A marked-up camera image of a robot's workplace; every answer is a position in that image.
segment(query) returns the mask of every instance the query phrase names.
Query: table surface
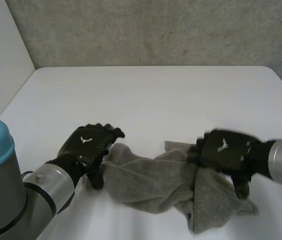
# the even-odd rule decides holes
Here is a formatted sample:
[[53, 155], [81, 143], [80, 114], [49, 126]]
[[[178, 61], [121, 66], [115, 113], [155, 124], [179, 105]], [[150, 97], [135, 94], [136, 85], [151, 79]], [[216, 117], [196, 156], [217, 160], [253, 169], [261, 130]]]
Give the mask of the table surface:
[[[282, 138], [282, 81], [261, 66], [41, 68], [1, 114], [21, 171], [55, 158], [78, 127], [110, 123], [140, 156], [164, 152], [164, 140], [194, 143], [213, 128]], [[282, 185], [256, 175], [250, 199], [258, 216], [233, 216], [222, 228], [189, 233], [175, 209], [152, 215], [113, 202], [82, 184], [41, 240], [282, 240]]]

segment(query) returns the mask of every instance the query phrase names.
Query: towel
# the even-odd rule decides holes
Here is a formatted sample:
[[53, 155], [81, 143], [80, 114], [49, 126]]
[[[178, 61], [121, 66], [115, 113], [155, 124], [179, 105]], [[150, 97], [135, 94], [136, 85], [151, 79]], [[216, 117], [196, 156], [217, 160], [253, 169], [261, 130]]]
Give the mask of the towel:
[[258, 214], [250, 200], [236, 197], [224, 175], [188, 163], [190, 146], [166, 141], [166, 152], [151, 159], [117, 143], [102, 163], [104, 187], [116, 202], [147, 213], [175, 207], [194, 234], [222, 227], [235, 214]]

